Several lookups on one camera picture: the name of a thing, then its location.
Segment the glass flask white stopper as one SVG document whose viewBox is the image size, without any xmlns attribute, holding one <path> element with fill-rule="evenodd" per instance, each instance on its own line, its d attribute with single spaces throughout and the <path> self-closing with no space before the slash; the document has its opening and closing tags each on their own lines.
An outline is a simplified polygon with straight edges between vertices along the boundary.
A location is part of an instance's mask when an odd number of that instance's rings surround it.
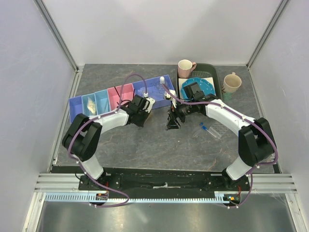
<svg viewBox="0 0 309 232">
<path fill-rule="evenodd" d="M 155 85 L 157 93 L 164 94 L 165 92 L 165 89 L 163 87 L 164 84 L 165 84 L 165 77 L 164 76 L 159 77 L 159 80 Z"/>
</svg>

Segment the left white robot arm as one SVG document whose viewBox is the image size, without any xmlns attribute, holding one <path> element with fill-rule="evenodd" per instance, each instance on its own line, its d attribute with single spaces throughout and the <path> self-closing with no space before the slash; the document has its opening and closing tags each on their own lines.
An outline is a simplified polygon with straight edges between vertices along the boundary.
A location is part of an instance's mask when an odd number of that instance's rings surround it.
<svg viewBox="0 0 309 232">
<path fill-rule="evenodd" d="M 89 185 L 101 190 L 106 185 L 104 168 L 95 155 L 100 135 L 117 127 L 134 124 L 143 127 L 155 100 L 135 95 L 131 101 L 116 109 L 97 116 L 78 114 L 62 139 L 69 156 L 81 164 L 90 176 Z"/>
</svg>

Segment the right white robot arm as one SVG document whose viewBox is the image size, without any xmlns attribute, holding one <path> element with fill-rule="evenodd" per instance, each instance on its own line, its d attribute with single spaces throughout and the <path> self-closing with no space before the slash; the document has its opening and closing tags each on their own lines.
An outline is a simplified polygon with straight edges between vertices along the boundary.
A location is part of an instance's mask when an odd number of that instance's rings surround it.
<svg viewBox="0 0 309 232">
<path fill-rule="evenodd" d="M 237 135 L 239 156 L 224 170 L 225 175 L 221 178 L 224 189 L 233 190 L 239 184 L 241 177 L 252 173 L 259 165 L 265 165 L 264 160 L 270 155 L 274 155 L 274 161 L 277 162 L 277 146 L 269 122 L 265 118 L 248 117 L 227 106 L 213 94 L 205 96 L 197 83 L 189 87 L 190 90 L 195 90 L 191 101 L 177 98 L 168 90 L 163 80 L 160 80 L 160 84 L 165 90 L 165 98 L 172 102 L 167 130 L 180 128 L 186 116 L 200 113 L 215 119 Z"/>
</svg>

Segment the bag of cotton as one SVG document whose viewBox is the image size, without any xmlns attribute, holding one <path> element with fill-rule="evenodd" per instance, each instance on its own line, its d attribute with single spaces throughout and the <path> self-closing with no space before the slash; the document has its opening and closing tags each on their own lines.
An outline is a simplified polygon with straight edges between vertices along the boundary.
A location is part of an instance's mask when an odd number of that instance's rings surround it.
<svg viewBox="0 0 309 232">
<path fill-rule="evenodd" d="M 87 108 L 91 115 L 96 115 L 96 105 L 90 97 L 87 98 Z"/>
</svg>

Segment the clear test tube rack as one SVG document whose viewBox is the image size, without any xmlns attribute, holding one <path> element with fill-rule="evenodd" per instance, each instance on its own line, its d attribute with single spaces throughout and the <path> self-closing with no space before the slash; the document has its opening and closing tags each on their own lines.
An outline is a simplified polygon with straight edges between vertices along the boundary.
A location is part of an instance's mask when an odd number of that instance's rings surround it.
<svg viewBox="0 0 309 232">
<path fill-rule="evenodd" d="M 223 124 L 221 124 L 220 122 L 214 123 L 211 127 L 214 128 L 216 131 L 218 131 L 221 134 L 221 136 L 223 136 L 228 131 L 228 128 Z"/>
</svg>

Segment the black wire spring clamp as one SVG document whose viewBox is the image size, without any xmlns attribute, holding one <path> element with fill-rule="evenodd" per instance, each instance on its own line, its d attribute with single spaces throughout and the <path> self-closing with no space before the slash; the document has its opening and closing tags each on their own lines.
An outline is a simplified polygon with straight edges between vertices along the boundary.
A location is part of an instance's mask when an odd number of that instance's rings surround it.
<svg viewBox="0 0 309 232">
<path fill-rule="evenodd" d="M 114 87 L 114 90 L 116 91 L 116 95 L 117 95 L 115 101 L 116 101 L 117 105 L 119 105 L 121 86 Z M 130 86 L 130 85 L 124 86 L 121 105 L 124 105 L 127 102 L 132 101 L 133 98 L 134 98 L 134 95 L 135 95 L 135 90 L 134 90 L 133 86 Z"/>
</svg>

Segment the blue cap test tube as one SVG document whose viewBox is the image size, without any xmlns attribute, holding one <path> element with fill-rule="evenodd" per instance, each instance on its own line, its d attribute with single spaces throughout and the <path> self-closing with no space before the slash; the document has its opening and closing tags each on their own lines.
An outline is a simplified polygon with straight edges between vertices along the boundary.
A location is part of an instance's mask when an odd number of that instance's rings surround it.
<svg viewBox="0 0 309 232">
<path fill-rule="evenodd" d="M 214 128 L 212 128 L 212 127 L 210 127 L 209 129 L 207 128 L 207 127 L 205 127 L 205 126 L 202 126 L 201 127 L 203 130 L 205 130 L 205 131 L 207 131 L 208 133 L 210 133 L 212 136 L 214 136 L 215 138 L 217 138 L 217 139 L 221 139 L 221 134 L 218 132 L 218 131 L 216 131 Z"/>
</svg>

